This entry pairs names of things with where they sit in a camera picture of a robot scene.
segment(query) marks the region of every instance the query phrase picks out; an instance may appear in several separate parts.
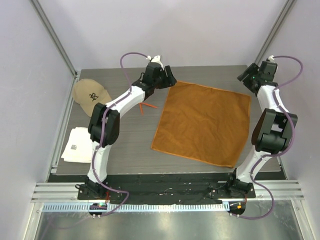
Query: cap brim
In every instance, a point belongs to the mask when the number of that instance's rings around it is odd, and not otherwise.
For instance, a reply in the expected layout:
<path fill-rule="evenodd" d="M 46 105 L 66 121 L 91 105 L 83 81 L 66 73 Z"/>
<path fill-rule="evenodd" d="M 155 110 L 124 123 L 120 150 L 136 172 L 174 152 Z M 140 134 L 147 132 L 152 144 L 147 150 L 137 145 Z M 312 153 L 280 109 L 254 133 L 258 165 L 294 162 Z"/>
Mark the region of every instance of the cap brim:
<path fill-rule="evenodd" d="M 85 114 L 87 114 L 91 118 L 92 112 L 94 111 L 95 105 L 97 103 L 106 104 L 111 101 L 112 101 L 112 99 L 111 99 L 110 95 L 108 94 L 105 98 L 103 98 L 99 101 L 94 101 L 94 102 L 92 102 L 92 104 L 80 104 L 80 106 L 83 109 L 83 111 L 85 112 Z"/>

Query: cap logo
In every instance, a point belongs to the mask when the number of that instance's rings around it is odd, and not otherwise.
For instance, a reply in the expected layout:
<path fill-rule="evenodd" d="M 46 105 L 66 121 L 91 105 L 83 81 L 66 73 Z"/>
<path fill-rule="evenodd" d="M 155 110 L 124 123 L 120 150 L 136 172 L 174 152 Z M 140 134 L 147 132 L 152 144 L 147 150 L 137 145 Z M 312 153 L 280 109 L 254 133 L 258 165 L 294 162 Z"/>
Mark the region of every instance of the cap logo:
<path fill-rule="evenodd" d="M 97 98 L 99 97 L 99 96 L 97 96 L 94 92 L 93 92 L 92 94 L 89 94 L 89 96 L 90 96 L 90 98 L 92 99 L 92 102 L 93 102 L 94 100 L 97 100 Z"/>

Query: gray table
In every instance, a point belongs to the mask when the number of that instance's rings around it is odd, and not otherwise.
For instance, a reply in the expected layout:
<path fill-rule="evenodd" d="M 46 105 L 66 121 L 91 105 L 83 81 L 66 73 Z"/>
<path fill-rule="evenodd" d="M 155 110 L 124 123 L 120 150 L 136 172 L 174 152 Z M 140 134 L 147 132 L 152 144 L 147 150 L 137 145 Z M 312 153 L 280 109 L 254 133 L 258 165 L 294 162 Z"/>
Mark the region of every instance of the gray table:
<path fill-rule="evenodd" d="M 252 97 L 250 112 L 249 138 L 236 164 L 239 166 L 251 149 L 250 139 L 262 113 L 258 99 L 241 82 L 237 76 L 246 69 L 244 65 L 237 66 L 184 66 L 173 67 L 172 72 L 177 80 L 206 85 L 214 88 L 248 94 Z M 128 68 L 132 81 L 139 78 L 144 68 Z M 128 82 L 121 69 L 85 69 L 81 71 L 80 79 L 94 79 L 101 83 L 112 99 L 125 92 Z M 213 166 L 203 162 L 173 156 L 151 149 L 151 143 L 162 114 L 162 109 L 168 94 L 168 89 L 159 89 L 147 99 L 146 103 L 158 108 L 144 107 L 141 116 L 139 106 L 135 106 L 121 118 L 120 135 L 112 146 L 107 173 L 108 174 L 156 174 L 156 173 L 226 173 L 233 169 Z M 74 103 L 68 122 L 62 150 L 65 149 L 71 129 L 88 127 L 90 118 L 81 107 Z M 86 175 L 89 163 L 71 163 L 59 160 L 57 175 Z M 271 159 L 262 171 L 280 171 L 277 159 Z"/>

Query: cable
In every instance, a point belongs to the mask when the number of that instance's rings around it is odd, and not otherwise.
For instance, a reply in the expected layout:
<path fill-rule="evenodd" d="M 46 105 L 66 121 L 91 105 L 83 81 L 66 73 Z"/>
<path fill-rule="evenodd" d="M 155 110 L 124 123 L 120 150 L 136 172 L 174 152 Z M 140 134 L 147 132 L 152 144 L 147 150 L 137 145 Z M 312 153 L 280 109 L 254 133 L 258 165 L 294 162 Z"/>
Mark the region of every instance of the cable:
<path fill-rule="evenodd" d="M 94 175 L 95 179 L 97 180 L 97 182 L 98 182 L 102 187 L 104 187 L 105 189 L 107 189 L 107 190 L 109 190 L 109 191 L 112 191 L 112 192 L 115 192 L 115 193 L 126 194 L 126 196 L 125 196 L 124 200 L 123 200 L 117 207 L 115 207 L 115 208 L 112 209 L 111 211 L 108 211 L 108 212 L 106 212 L 106 213 L 101 214 L 101 217 L 105 217 L 105 216 L 108 216 L 108 215 L 114 213 L 116 210 L 118 210 L 118 209 L 127 201 L 128 197 L 129 197 L 129 192 L 128 192 L 128 191 L 113 189 L 113 188 L 108 187 L 107 185 L 103 184 L 103 182 L 99 179 L 99 176 L 97 175 L 97 172 L 96 172 L 96 169 L 95 169 L 95 158 L 96 158 L 96 154 L 97 154 L 98 149 L 101 148 L 102 145 L 103 145 L 103 137 L 104 137 L 104 132 L 105 132 L 105 123 L 106 123 L 107 113 L 108 113 L 108 111 L 109 111 L 112 107 L 114 107 L 116 104 L 120 103 L 121 101 L 123 101 L 124 99 L 126 99 L 127 97 L 129 97 L 130 94 L 131 94 L 131 91 L 132 91 L 132 83 L 131 83 L 130 78 L 129 78 L 129 76 L 128 76 L 125 68 L 124 68 L 124 65 L 123 65 L 123 59 L 124 59 L 124 57 L 127 56 L 127 55 L 141 55 L 141 56 L 143 56 L 143 57 L 145 57 L 145 58 L 148 57 L 147 55 L 145 55 L 145 54 L 143 54 L 143 53 L 140 53 L 140 52 L 128 52 L 128 53 L 124 54 L 124 55 L 120 58 L 120 66 L 121 66 L 121 69 L 122 69 L 122 71 L 123 71 L 123 73 L 124 73 L 124 75 L 125 75 L 125 78 L 127 79 L 128 83 L 129 83 L 129 86 L 130 86 L 129 92 L 128 92 L 124 97 L 120 98 L 118 101 L 116 101 L 116 102 L 114 102 L 113 104 L 111 104 L 110 106 L 108 106 L 108 107 L 106 108 L 106 110 L 104 111 L 103 117 L 102 117 L 102 129 L 101 129 L 101 137 L 100 137 L 99 146 L 96 146 L 96 147 L 95 147 L 95 150 L 94 150 L 93 155 L 92 155 L 92 172 L 93 172 L 93 175 Z M 40 240 L 43 240 L 43 239 L 44 239 L 44 237 L 45 237 L 45 235 L 47 234 L 47 231 L 48 231 L 48 229 L 49 229 L 49 226 L 52 226 L 53 228 L 59 229 L 59 230 L 67 230 L 67 229 L 71 229 L 71 228 L 77 226 L 78 224 L 80 224 L 80 223 L 82 223 L 82 222 L 84 222 L 85 220 L 90 219 L 90 218 L 91 218 L 91 216 L 85 217 L 85 218 L 79 220 L 78 222 L 76 222 L 75 224 L 73 224 L 73 225 L 71 225 L 71 226 L 68 226 L 68 227 L 58 227 L 58 226 L 53 225 L 53 220 L 54 220 L 54 218 L 52 217 L 52 218 L 49 220 L 47 226 L 45 227 L 45 229 L 44 229 L 44 231 L 43 231 L 43 234 L 42 234 Z"/>
<path fill-rule="evenodd" d="M 304 65 L 303 65 L 303 63 L 302 63 L 299 59 L 297 59 L 296 57 L 293 57 L 293 56 L 279 55 L 279 56 L 274 56 L 273 58 L 275 58 L 275 59 L 277 59 L 277 58 L 293 59 L 293 60 L 295 60 L 296 62 L 298 62 L 298 63 L 300 64 L 300 71 L 298 72 L 298 74 L 297 74 L 294 78 L 292 78 L 291 80 L 286 81 L 285 83 L 282 83 L 282 84 L 280 84 L 279 86 L 277 86 L 277 87 L 273 90 L 273 92 L 272 92 L 272 96 L 273 96 L 273 99 L 274 99 L 275 103 L 277 104 L 278 108 L 284 113 L 285 117 L 288 119 L 288 122 L 289 122 L 290 127 L 291 127 L 291 131 L 292 131 L 292 137 L 291 137 L 291 140 L 290 140 L 290 143 L 289 143 L 288 147 L 287 147 L 284 151 L 282 151 L 282 152 L 280 152 L 280 153 L 277 153 L 277 154 L 265 154 L 265 155 L 263 155 L 263 156 L 253 165 L 253 167 L 252 167 L 252 169 L 251 169 L 251 171 L 250 171 L 250 178 L 251 178 L 252 182 L 253 182 L 254 184 L 256 184 L 256 185 L 264 188 L 264 189 L 269 193 L 269 195 L 270 195 L 270 197 L 271 197 L 271 208 L 270 208 L 269 211 L 268 211 L 267 213 L 265 213 L 264 215 L 262 215 L 262 216 L 256 216 L 256 217 L 242 216 L 242 215 L 239 215 L 239 216 L 238 216 L 238 215 L 232 213 L 233 216 L 239 217 L 239 218 L 241 218 L 241 219 L 247 219 L 247 220 L 263 219 L 263 218 L 269 216 L 269 215 L 271 214 L 271 212 L 274 210 L 275 198 L 274 198 L 273 194 L 271 193 L 270 189 L 268 189 L 266 186 L 264 186 L 264 185 L 262 185 L 261 183 L 258 183 L 257 181 L 255 181 L 255 179 L 253 178 L 253 173 L 254 173 L 255 168 L 258 166 L 259 163 L 261 163 L 261 161 L 262 161 L 265 157 L 280 157 L 280 156 L 286 154 L 286 153 L 289 151 L 289 149 L 292 147 L 292 144 L 294 143 L 295 136 L 296 136 L 296 131 L 295 131 L 294 123 L 292 122 L 292 119 L 291 119 L 291 117 L 289 116 L 289 114 L 287 113 L 287 111 L 285 111 L 285 109 L 280 105 L 279 100 L 278 100 L 277 95 L 276 95 L 276 90 L 277 90 L 277 89 L 280 89 L 280 88 L 282 88 L 282 87 L 284 87 L 284 86 L 286 86 L 287 84 L 292 83 L 293 81 L 295 81 L 295 80 L 301 75 L 301 73 L 303 72 L 303 70 L 304 70 Z"/>

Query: tag on white cloth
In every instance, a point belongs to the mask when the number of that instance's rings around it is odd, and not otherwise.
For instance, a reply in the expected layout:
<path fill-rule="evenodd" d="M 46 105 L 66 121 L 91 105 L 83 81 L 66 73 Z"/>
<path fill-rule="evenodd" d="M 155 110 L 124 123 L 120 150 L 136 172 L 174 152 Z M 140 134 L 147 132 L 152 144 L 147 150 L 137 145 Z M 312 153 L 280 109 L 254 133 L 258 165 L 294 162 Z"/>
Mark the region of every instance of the tag on white cloth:
<path fill-rule="evenodd" d="M 65 162 L 91 163 L 92 154 L 92 141 L 88 129 L 86 127 L 72 129 L 61 158 Z"/>

